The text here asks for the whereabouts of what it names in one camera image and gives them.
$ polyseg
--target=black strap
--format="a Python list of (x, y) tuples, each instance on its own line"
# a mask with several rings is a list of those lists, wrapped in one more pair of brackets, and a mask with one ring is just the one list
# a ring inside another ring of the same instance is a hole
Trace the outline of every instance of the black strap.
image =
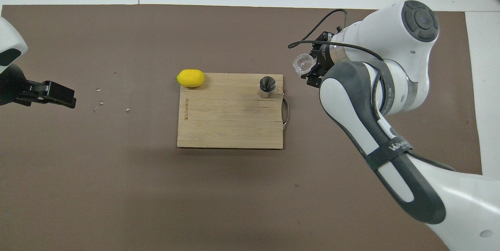
[(411, 144), (409, 144), (405, 138), (397, 136), (370, 153), (365, 161), (372, 171), (375, 171), (393, 158), (402, 155), (410, 149), (412, 149)]

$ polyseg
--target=brown mat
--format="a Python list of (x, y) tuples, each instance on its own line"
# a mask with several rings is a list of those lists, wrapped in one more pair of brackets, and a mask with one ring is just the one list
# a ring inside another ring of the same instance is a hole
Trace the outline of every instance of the brown mat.
[[(26, 77), (75, 89), (77, 108), (0, 107), (0, 249), (445, 249), (393, 201), (291, 66), (310, 46), (286, 46), (329, 11), (4, 6), (30, 48), (17, 61)], [(370, 12), (351, 10), (350, 21)], [(480, 173), (464, 13), (437, 16), (427, 101), (388, 120), (417, 153)], [(314, 37), (343, 19), (326, 23)], [(177, 148), (184, 68), (283, 74), (284, 149)]]

